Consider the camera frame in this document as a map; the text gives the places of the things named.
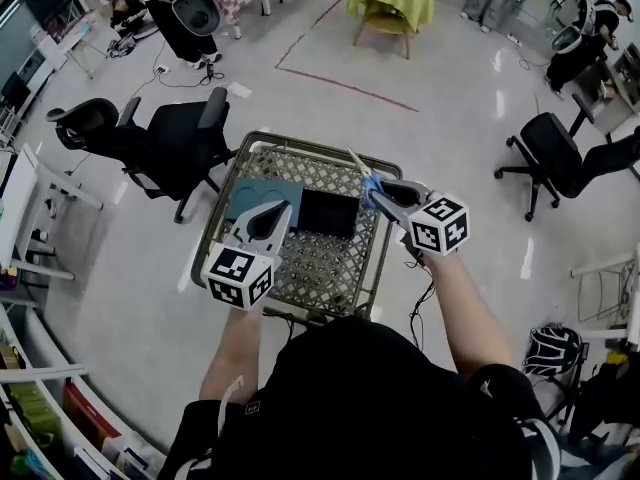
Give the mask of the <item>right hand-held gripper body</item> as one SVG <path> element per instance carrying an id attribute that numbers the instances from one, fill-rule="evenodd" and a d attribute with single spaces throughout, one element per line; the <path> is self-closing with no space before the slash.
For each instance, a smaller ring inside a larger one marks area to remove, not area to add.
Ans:
<path id="1" fill-rule="evenodd" d="M 469 238 L 469 208 L 449 193 L 436 193 L 408 214 L 407 233 L 415 249 L 447 256 Z"/>

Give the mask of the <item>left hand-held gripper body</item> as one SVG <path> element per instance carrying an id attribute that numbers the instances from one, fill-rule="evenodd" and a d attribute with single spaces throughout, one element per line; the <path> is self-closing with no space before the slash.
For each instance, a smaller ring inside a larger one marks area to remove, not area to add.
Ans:
<path id="1" fill-rule="evenodd" d="M 280 259 L 280 233 L 258 239 L 234 227 L 222 242 L 213 242 L 202 267 L 202 280 L 217 301 L 244 311 L 271 290 Z"/>

